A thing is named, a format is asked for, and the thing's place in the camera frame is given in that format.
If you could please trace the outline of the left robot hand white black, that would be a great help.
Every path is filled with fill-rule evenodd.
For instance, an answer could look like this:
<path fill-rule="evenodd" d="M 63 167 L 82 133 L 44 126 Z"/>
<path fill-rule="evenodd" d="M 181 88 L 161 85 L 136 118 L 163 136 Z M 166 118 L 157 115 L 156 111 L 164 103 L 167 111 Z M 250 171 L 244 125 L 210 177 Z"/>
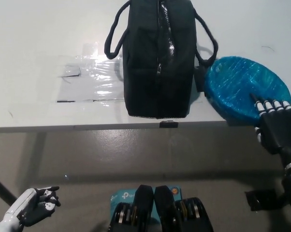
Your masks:
<path fill-rule="evenodd" d="M 20 224 L 30 227 L 38 222 L 51 217 L 56 207 L 60 207 L 56 191 L 58 186 L 45 188 L 30 188 L 30 196 L 26 199 L 26 204 L 18 213 Z"/>

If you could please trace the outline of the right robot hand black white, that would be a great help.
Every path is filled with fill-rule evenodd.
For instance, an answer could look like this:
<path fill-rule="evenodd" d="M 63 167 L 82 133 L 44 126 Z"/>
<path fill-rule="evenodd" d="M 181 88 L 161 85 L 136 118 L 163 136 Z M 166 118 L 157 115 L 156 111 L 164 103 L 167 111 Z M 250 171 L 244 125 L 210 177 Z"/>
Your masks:
<path fill-rule="evenodd" d="M 255 127 L 259 142 L 270 154 L 291 153 L 291 104 L 250 94 L 259 114 Z"/>

